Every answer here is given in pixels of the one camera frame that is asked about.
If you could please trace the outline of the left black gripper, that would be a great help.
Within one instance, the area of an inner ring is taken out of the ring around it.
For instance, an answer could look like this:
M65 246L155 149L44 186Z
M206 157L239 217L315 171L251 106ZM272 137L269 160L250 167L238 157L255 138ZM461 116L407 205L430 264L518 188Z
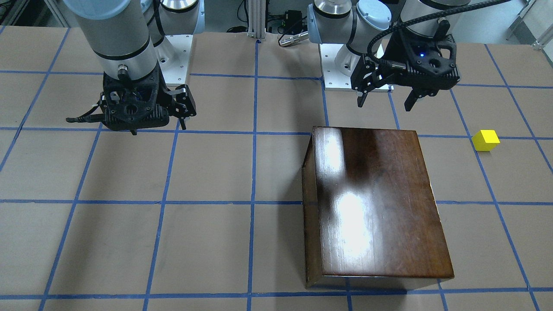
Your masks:
M456 53L448 26L439 26L430 37L408 28L395 31L382 57L362 54L354 68L351 89L357 91L357 106L363 107L368 92L389 84L412 88L404 102L406 112L411 111L417 100L460 82Z

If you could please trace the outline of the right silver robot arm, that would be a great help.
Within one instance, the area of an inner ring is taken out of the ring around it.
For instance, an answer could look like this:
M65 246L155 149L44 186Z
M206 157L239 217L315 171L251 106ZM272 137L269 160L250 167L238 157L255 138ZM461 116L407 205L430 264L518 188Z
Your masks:
M186 48L205 29L203 0L66 0L103 67L97 104L68 123L102 123L112 131L168 125L197 114L185 83Z

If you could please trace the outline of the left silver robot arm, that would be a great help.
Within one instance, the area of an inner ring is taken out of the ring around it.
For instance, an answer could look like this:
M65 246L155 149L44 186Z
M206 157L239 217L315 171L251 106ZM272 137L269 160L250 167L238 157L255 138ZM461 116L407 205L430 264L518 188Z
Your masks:
M417 100L434 97L460 81L451 34L459 15L401 24L468 4L468 0L315 0L308 7L309 39L340 44L334 63L350 79L359 107L369 92L389 84L411 87L404 102L410 111Z

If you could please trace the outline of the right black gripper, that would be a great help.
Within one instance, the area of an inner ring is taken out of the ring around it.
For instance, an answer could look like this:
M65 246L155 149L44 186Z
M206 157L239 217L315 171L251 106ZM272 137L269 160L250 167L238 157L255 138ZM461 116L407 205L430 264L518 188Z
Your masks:
M189 87L182 84L170 90L160 69L134 81L121 81L105 73L102 87L102 114L67 117L66 122L102 122L110 130L129 130L135 135L138 129L166 126L171 117L178 118L181 130L187 130L188 117L197 115Z

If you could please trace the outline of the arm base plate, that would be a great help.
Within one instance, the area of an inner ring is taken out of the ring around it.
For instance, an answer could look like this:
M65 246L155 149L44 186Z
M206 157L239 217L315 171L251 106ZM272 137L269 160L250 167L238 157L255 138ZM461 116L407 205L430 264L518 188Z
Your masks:
M191 34L170 35L155 47L166 85L187 83L193 38Z
M320 44L319 49L326 90L352 91L351 75L360 56L344 44Z

